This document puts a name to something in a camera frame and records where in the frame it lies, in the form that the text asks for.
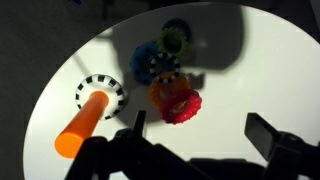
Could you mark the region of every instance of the orange cylinder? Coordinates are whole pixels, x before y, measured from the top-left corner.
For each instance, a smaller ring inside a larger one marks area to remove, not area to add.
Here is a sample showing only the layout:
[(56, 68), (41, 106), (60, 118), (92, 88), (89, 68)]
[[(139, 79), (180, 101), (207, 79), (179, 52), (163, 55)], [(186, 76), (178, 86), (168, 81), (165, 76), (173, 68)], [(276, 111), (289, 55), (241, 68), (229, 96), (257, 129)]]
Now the orange cylinder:
[(56, 138), (55, 148), (61, 156), (76, 157), (82, 142), (92, 135), (108, 103), (109, 98), (104, 92), (96, 91), (90, 95), (88, 101)]

